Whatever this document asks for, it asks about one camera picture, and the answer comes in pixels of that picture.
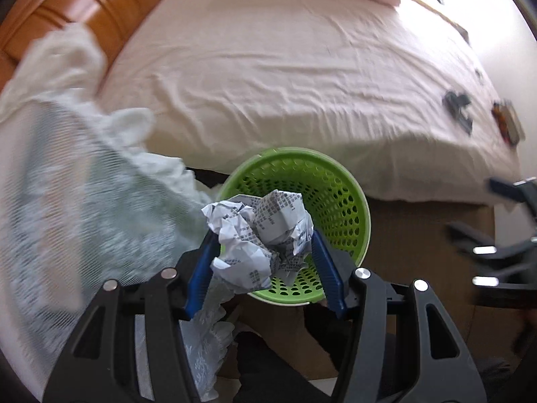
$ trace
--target blue gripper pad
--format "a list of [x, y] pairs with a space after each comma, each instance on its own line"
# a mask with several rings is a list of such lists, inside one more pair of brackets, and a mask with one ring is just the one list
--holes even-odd
[[218, 235], [209, 231], [203, 239], [200, 248], [187, 253], [197, 255], [197, 263], [188, 283], [185, 305], [185, 313], [192, 319], [196, 312], [203, 307], [205, 295], [207, 294], [210, 280], [213, 277], [213, 270], [210, 268], [210, 264], [215, 257], [220, 255]]
[[[311, 238], [311, 258], [321, 279], [324, 294], [327, 297], [328, 309], [335, 312], [336, 316], [341, 319], [347, 313], [345, 284], [332, 260], [331, 250], [332, 247], [327, 244], [324, 235], [315, 229]], [[337, 251], [338, 254], [345, 253], [341, 250]]]

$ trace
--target mattress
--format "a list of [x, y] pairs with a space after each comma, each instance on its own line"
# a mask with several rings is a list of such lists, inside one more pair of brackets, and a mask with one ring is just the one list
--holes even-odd
[[[473, 132], [442, 106], [467, 93]], [[457, 30], [411, 0], [163, 0], [114, 63], [105, 110], [157, 114], [150, 151], [231, 173], [265, 149], [341, 162], [368, 196], [493, 204], [520, 178], [499, 99]]]

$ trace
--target white wall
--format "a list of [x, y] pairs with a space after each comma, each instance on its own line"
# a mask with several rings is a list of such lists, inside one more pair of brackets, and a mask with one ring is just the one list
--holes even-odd
[[[445, 0], [468, 31], [471, 46], [502, 98], [510, 99], [526, 141], [518, 153], [525, 177], [537, 176], [537, 42], [512, 0]], [[508, 213], [496, 207], [496, 239], [514, 243], [533, 231], [521, 207]]]

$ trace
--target black pants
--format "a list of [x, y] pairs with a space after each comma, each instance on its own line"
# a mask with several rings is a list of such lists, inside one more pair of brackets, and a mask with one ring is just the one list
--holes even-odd
[[[304, 308], [308, 332], [330, 355], [339, 371], [351, 324], [336, 319], [327, 308], [310, 304]], [[252, 332], [237, 335], [237, 366], [241, 389], [234, 403], [329, 403], [330, 397], [315, 388]], [[395, 368], [395, 338], [389, 335], [379, 397], [391, 394]]]

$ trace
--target basket rim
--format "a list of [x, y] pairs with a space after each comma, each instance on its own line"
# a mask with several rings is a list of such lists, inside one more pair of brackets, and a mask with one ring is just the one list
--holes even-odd
[[[361, 202], [364, 206], [364, 212], [366, 214], [367, 222], [365, 226], [365, 233], [364, 233], [364, 242], [360, 249], [360, 261], [356, 262], [356, 266], [361, 266], [363, 263], [363, 260], [366, 257], [367, 250], [369, 249], [370, 240], [371, 240], [371, 212], [369, 208], [369, 203], [367, 202], [366, 195], [363, 192], [363, 189], [361, 188], [360, 184], [354, 176], [349, 172], [347, 168], [345, 168], [342, 164], [340, 164], [337, 160], [331, 158], [330, 156], [327, 156], [324, 153], [308, 149], [308, 148], [300, 148], [300, 147], [282, 147], [282, 148], [271, 148], [268, 150], [263, 151], [262, 153], [256, 154], [252, 157], [250, 157], [247, 161], [244, 161], [241, 165], [239, 165], [226, 179], [222, 187], [220, 188], [220, 191], [218, 192], [218, 200], [222, 199], [223, 195], [229, 194], [230, 189], [232, 188], [233, 184], [237, 180], [237, 177], [240, 177], [244, 175], [244, 173], [251, 169], [253, 166], [255, 166], [258, 163], [266, 162], [267, 159], [270, 159], [273, 156], [277, 156], [279, 154], [300, 154], [304, 155], [307, 154], [309, 156], [320, 158], [326, 162], [331, 163], [334, 165], [337, 169], [340, 170], [340, 172], [345, 175], [347, 180], [349, 180], [354, 186], [355, 189], [358, 191], [358, 194], [360, 195]], [[304, 300], [297, 299], [295, 302], [292, 301], [292, 299], [286, 299], [286, 301], [282, 301], [281, 303], [275, 302], [273, 299], [264, 298], [263, 295], [260, 295], [262, 291], [259, 292], [251, 292], [249, 295], [252, 297], [255, 297], [256, 299], [262, 301], [263, 303], [268, 303], [271, 305], [278, 305], [278, 306], [303, 306], [304, 304], [320, 301], [325, 296], [323, 294], [319, 295], [319, 298], [315, 298], [310, 301], [304, 302]]]

